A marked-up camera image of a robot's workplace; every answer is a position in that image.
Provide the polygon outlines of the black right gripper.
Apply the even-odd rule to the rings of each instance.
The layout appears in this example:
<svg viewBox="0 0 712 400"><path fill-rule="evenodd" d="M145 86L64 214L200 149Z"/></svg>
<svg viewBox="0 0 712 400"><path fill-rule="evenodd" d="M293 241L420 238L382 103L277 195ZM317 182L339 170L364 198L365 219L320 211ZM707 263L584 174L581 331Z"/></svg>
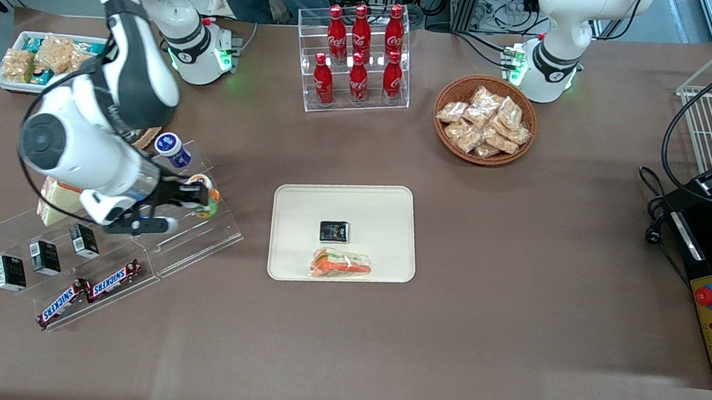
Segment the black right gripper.
<svg viewBox="0 0 712 400"><path fill-rule="evenodd" d="M131 215L153 218L157 214L159 194L162 203L186 209L203 211L209 208L210 190L201 182L185 182L180 179L166 180L165 173L141 172L133 184L135 203Z"/></svg>

